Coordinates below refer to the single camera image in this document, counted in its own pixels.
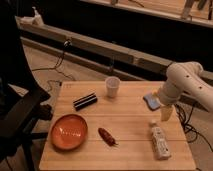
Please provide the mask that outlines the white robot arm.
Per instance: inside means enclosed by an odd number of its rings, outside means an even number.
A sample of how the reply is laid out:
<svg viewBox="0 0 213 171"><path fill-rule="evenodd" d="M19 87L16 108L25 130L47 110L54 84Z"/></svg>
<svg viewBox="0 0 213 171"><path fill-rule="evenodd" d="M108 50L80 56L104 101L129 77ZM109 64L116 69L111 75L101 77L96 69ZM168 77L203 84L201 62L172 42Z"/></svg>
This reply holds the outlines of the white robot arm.
<svg viewBox="0 0 213 171"><path fill-rule="evenodd" d="M170 119L172 105L183 92L193 96L208 112L213 113L213 86L201 79L202 72L203 67L198 62L173 63L167 68L167 80L156 93L162 104L162 121Z"/></svg>

